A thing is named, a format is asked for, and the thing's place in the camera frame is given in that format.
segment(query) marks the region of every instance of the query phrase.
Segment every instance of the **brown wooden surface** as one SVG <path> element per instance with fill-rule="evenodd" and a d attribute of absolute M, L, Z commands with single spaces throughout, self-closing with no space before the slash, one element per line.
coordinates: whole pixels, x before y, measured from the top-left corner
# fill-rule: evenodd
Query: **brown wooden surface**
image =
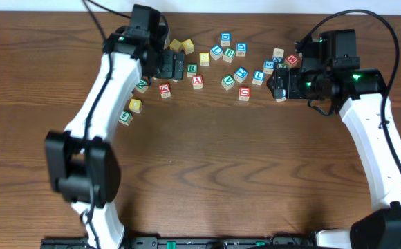
<path fill-rule="evenodd" d="M 126 20 L 98 14 L 107 33 Z M 350 226 L 370 213 L 369 189 L 357 150 L 338 116 L 325 118 L 305 102 L 277 103 L 251 85 L 274 48 L 293 50 L 323 15 L 168 14 L 172 39 L 192 39 L 198 61 L 232 33 L 248 44 L 232 64 L 200 67 L 205 83 L 157 84 L 113 144 L 122 167 L 116 197 L 128 229 L 179 236 L 269 236 Z M 386 17 L 398 34 L 401 17 Z M 390 35 L 366 16 L 339 17 L 320 31 L 355 28 L 362 67 L 386 81 L 393 66 Z M 0 248 L 38 248 L 50 237 L 84 234 L 78 215 L 48 184 L 43 141 L 80 109 L 100 67 L 100 36 L 86 13 L 0 12 Z M 243 66 L 250 101 L 238 102 L 221 78 Z M 401 135 L 401 60 L 391 94 Z"/>

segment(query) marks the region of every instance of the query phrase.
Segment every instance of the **wooden table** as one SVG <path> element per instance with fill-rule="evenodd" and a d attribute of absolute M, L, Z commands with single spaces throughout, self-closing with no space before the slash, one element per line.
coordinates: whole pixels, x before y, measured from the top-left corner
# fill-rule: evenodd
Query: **wooden table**
<path fill-rule="evenodd" d="M 97 14 L 105 31 L 128 23 Z M 192 39 L 198 54 L 232 33 L 246 57 L 200 67 L 202 90 L 190 79 L 135 93 L 144 103 L 129 127 L 119 125 L 113 148 L 122 167 L 116 197 L 128 229 L 163 237 L 270 236 L 350 226 L 371 212 L 369 188 L 353 140 L 339 116 L 323 117 L 303 101 L 275 102 L 251 85 L 274 48 L 293 51 L 324 15 L 168 14 L 172 39 Z M 401 17 L 386 17 L 400 40 Z M 322 29 L 355 28 L 362 68 L 386 81 L 394 51 L 386 28 L 372 17 L 347 16 Z M 50 190 L 44 138 L 75 116 L 100 67 L 101 39 L 86 13 L 0 12 L 0 248 L 38 248 L 44 237 L 85 234 L 78 215 Z M 243 66 L 240 85 L 221 86 Z M 391 94 L 401 135 L 401 60 Z"/>

